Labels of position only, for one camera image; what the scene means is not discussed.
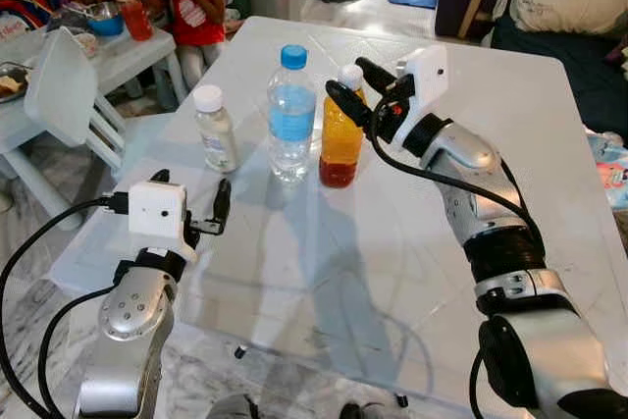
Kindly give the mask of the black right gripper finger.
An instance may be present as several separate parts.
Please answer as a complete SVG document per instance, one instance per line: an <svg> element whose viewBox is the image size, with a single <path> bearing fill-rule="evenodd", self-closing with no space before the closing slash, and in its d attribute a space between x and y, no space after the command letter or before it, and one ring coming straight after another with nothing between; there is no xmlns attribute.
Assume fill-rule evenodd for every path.
<svg viewBox="0 0 628 419"><path fill-rule="evenodd" d="M367 59L367 57L358 57L355 60L355 65L362 69L364 81L368 83L369 87L372 87L373 91L380 93L382 96L390 95L396 82L396 77L391 71L382 68L376 62Z"/></svg>
<svg viewBox="0 0 628 419"><path fill-rule="evenodd" d="M328 79L327 93L356 127L363 131L373 130L374 111L365 104L357 88L350 88L337 79Z"/></svg>

